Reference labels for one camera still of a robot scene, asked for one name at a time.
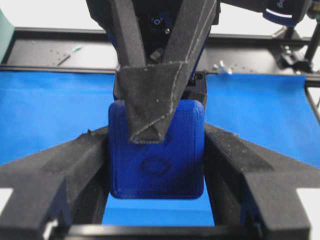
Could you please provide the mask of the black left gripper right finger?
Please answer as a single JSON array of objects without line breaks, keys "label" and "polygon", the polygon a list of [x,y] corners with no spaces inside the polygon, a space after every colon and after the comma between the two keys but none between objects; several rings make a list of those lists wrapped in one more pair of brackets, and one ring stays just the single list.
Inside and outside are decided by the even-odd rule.
[{"label": "black left gripper right finger", "polygon": [[320,237],[320,170],[206,124],[204,174],[214,222],[261,240]]}]

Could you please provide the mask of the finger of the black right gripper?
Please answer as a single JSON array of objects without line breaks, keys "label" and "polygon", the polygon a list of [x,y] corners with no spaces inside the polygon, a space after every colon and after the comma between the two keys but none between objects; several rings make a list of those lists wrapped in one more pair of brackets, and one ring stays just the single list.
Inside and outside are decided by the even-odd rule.
[{"label": "finger of the black right gripper", "polygon": [[168,79],[117,82],[117,97],[125,102],[129,140],[162,142],[187,84]]},{"label": "finger of the black right gripper", "polygon": [[110,0],[116,50],[122,67],[145,67],[145,48],[131,0]]}]

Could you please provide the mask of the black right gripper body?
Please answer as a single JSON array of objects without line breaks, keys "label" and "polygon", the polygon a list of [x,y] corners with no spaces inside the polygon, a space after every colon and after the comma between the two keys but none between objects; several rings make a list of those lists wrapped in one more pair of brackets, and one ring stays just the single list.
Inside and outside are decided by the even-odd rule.
[{"label": "black right gripper body", "polygon": [[[89,0],[91,18],[102,27],[117,51],[110,0]],[[211,27],[220,15],[218,0],[132,0],[140,27],[146,66],[120,66],[119,83],[193,78]]]}]

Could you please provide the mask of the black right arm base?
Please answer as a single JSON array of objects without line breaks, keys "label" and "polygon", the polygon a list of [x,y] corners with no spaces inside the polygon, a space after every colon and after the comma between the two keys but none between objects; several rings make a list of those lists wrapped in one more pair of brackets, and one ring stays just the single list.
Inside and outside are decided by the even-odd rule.
[{"label": "black right arm base", "polygon": [[277,64],[280,69],[290,68],[294,72],[314,73],[313,59],[320,46],[320,22],[316,23],[311,39],[305,53],[300,49],[293,49],[288,44],[281,45],[281,54],[277,57]]}]

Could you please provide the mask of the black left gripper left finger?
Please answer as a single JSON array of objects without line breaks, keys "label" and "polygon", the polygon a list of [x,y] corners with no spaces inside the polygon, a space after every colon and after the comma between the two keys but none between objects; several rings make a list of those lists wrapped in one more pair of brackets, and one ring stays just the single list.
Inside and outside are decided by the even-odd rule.
[{"label": "black left gripper left finger", "polygon": [[0,168],[0,237],[44,240],[50,224],[100,224],[109,194],[108,128]]}]

